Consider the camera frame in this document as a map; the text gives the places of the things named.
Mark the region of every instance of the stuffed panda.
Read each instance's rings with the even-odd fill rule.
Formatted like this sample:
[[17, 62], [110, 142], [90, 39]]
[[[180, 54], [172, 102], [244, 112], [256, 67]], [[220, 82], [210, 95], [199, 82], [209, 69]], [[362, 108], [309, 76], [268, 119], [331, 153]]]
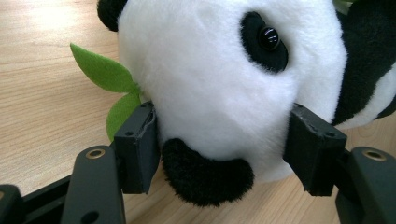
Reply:
[[177, 195], [220, 205], [291, 174], [282, 154], [295, 103], [339, 128], [395, 111], [396, 2], [341, 5], [99, 0], [120, 62], [155, 105]]

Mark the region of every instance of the felt bamboo leaf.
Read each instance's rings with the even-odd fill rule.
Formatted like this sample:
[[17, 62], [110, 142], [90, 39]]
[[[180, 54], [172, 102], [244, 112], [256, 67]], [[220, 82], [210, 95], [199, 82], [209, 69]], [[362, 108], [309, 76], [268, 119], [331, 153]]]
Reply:
[[107, 115], [106, 128], [110, 141], [114, 140], [114, 134], [122, 126], [123, 122], [129, 118], [134, 109], [140, 105], [138, 94], [129, 93], [120, 98], [111, 107]]
[[75, 44], [70, 44], [70, 48], [84, 74], [102, 89], [139, 93], [136, 83], [132, 81], [131, 74], [120, 63]]

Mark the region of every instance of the panda eye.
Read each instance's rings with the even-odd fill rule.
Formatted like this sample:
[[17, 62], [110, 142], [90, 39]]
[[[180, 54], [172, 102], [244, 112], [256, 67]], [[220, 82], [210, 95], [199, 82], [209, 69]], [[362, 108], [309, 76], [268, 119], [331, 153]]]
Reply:
[[241, 20], [241, 39], [249, 60], [272, 74], [286, 68], [289, 54], [275, 28], [268, 26], [259, 13], [249, 12]]
[[263, 26], [260, 29], [258, 39], [260, 46], [266, 50], [274, 50], [280, 43], [276, 29], [269, 26]]

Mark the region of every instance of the metal screw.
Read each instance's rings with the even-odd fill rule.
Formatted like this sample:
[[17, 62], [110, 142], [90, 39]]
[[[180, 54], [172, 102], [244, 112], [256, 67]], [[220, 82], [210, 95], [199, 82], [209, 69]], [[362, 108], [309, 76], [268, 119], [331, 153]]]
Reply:
[[101, 158], [103, 155], [105, 155], [105, 150], [101, 149], [101, 148], [96, 148], [96, 149], [93, 149], [93, 150], [87, 152], [85, 157], [87, 157], [90, 160], [95, 160], [95, 159]]
[[374, 160], [374, 161], [385, 161], [387, 159], [384, 155], [382, 155], [382, 153], [371, 150], [371, 149], [364, 150], [363, 155], [369, 159]]

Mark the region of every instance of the wooden table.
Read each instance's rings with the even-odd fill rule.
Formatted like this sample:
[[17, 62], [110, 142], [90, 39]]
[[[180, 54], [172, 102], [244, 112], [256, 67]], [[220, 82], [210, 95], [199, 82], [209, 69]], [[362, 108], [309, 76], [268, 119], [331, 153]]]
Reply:
[[[108, 145], [106, 114], [121, 97], [94, 86], [69, 44], [118, 59], [117, 35], [95, 0], [2, 0], [0, 7], [0, 183], [23, 195], [70, 175], [77, 154]], [[396, 155], [396, 115], [347, 131], [348, 148]], [[293, 175], [256, 185], [238, 203], [183, 203], [160, 167], [149, 195], [126, 195], [128, 223], [338, 223], [334, 197], [313, 198]]]

